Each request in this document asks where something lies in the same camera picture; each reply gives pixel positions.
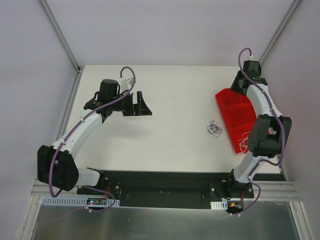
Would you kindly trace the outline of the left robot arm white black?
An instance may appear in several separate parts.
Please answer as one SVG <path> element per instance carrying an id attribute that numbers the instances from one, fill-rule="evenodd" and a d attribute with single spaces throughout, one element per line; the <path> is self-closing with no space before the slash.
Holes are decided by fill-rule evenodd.
<path id="1" fill-rule="evenodd" d="M 134 103 L 131 93 L 134 84 L 133 77 L 102 80 L 99 91 L 84 105 L 74 125 L 56 142 L 38 149 L 37 179 L 40 182 L 63 191 L 82 186 L 88 186 L 96 195 L 105 191 L 106 183 L 100 179 L 100 172 L 77 167 L 76 156 L 89 136 L 112 113 L 121 112 L 125 117 L 152 115 L 141 91 L 137 91 Z"/>

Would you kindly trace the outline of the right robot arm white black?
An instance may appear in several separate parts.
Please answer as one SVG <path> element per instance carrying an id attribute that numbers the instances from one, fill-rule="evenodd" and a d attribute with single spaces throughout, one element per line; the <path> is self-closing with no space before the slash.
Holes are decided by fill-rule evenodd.
<path id="1" fill-rule="evenodd" d="M 248 59 L 240 65 L 231 90 L 248 97 L 256 113 L 247 139 L 248 151 L 225 184 L 226 194 L 234 198 L 252 187 L 253 176 L 264 163 L 276 167 L 282 164 L 292 120 L 276 108 L 268 83 L 261 77 L 259 61 Z"/>

